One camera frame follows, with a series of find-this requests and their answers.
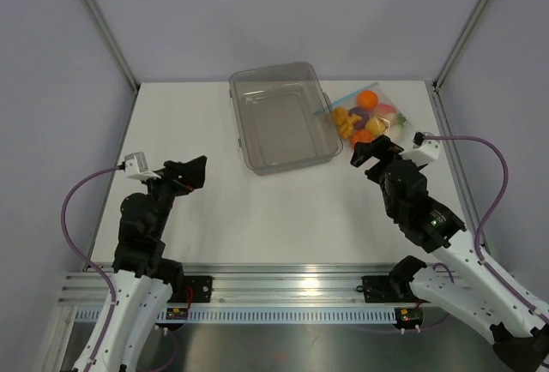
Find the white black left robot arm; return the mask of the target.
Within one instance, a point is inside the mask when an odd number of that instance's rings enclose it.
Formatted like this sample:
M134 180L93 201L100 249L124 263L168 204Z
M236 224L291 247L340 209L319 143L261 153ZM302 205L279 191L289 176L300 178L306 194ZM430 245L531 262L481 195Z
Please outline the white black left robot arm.
M74 371L136 370L160 311L168 302L193 296L182 264L163 258L166 245L161 237L175 200L205 184L206 165L202 155L188 162L168 160L152 171L143 153L131 153L113 167L147 190L121 203L111 274L80 250L75 252L106 282L108 292Z

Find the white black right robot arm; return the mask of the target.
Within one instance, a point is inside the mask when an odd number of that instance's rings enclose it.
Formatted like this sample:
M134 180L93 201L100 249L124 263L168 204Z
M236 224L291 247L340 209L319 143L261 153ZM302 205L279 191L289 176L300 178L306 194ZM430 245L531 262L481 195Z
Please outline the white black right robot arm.
M437 264L457 272L471 291L444 283L434 266L408 256L389 276L391 294L400 300L412 296L436 304L467 324L492 347L513 371L537 371L548 366L548 303L522 286L481 244L483 225L470 231L448 207L430 197L423 169L438 159L444 137L416 133L413 149L405 150L388 136L358 142L351 164L378 184L385 212L405 238Z

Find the clear zip top bag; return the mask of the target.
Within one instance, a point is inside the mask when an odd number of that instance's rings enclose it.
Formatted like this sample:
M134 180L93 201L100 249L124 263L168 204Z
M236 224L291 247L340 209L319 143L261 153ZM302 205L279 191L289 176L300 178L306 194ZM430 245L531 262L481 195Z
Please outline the clear zip top bag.
M396 114L388 114L385 117L375 116L373 111L368 111L370 112L369 119L371 117L380 117L385 119L388 124L388 128L382 135L388 136L393 142L397 144L403 143L405 138L408 135L408 132L411 130L411 123L408 121L407 117L404 115L401 109L389 98L389 95L385 92L384 89L381 88L378 82L373 82L366 87L360 88L356 92L349 93L343 97L336 99L335 101L328 102L325 108L322 108L321 110L316 110L315 115L320 115L321 113L326 112L329 115L329 121L331 121L334 124L336 132L338 133L338 129L332 118L332 112L334 108L339 106L339 107L346 108L347 110L350 110L351 108L357 106L356 96L359 92L364 90L374 91L378 95L378 104L380 103L390 104L396 108ZM365 129L365 124L367 123L368 120L362 119L361 121L356 123L354 125L353 134L358 130ZM349 147L351 147L350 139L341 138L344 144L347 144Z

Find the clear grey plastic container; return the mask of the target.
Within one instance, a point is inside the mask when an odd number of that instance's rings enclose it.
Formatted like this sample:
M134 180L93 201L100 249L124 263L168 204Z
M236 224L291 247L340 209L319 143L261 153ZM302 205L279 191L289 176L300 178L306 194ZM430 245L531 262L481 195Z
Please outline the clear grey plastic container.
M343 142L313 66L277 64L229 77L245 165L258 176L328 163Z

